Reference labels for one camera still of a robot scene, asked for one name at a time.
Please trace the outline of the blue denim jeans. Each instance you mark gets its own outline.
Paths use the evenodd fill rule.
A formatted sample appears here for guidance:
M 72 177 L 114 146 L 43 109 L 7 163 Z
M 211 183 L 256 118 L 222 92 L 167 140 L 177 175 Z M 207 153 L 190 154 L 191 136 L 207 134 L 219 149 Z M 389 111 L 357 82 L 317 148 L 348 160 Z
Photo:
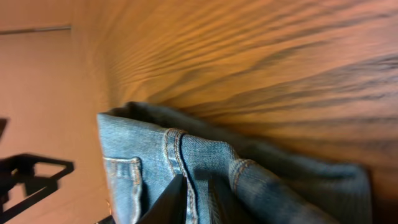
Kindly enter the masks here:
M 187 223 L 209 223 L 218 177 L 260 223 L 371 223 L 363 168 L 278 149 L 179 111 L 130 102 L 97 116 L 117 223 L 137 223 L 172 179 L 187 179 Z

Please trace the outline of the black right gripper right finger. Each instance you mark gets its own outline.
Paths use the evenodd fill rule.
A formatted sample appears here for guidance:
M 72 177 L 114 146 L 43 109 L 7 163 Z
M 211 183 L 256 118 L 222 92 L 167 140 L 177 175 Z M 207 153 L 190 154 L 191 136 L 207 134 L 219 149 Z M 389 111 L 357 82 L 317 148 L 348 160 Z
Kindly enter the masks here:
M 211 224 L 257 224 L 222 179 L 208 181 L 208 206 Z

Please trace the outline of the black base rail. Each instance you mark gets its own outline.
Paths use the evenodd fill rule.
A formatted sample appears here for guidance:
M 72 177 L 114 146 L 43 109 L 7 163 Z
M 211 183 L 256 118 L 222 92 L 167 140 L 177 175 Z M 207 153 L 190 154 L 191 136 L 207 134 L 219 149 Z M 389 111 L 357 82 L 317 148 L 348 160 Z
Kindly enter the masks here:
M 35 165 L 45 163 L 60 165 L 63 169 L 46 177 L 35 175 Z M 58 181 L 74 171 L 72 161 L 52 159 L 33 154 L 18 154 L 1 159 L 1 205 L 9 201 L 9 191 L 16 185 L 24 186 L 25 200 L 7 210 L 1 207 L 1 223 L 4 224 L 16 217 L 37 202 L 58 190 Z

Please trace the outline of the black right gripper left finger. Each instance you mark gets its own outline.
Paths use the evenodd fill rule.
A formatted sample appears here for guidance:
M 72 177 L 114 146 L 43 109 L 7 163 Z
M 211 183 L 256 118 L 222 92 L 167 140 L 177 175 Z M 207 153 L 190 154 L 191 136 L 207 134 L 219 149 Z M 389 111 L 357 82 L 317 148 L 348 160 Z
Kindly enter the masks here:
M 185 224 L 186 215 L 187 178 L 178 174 L 137 224 Z

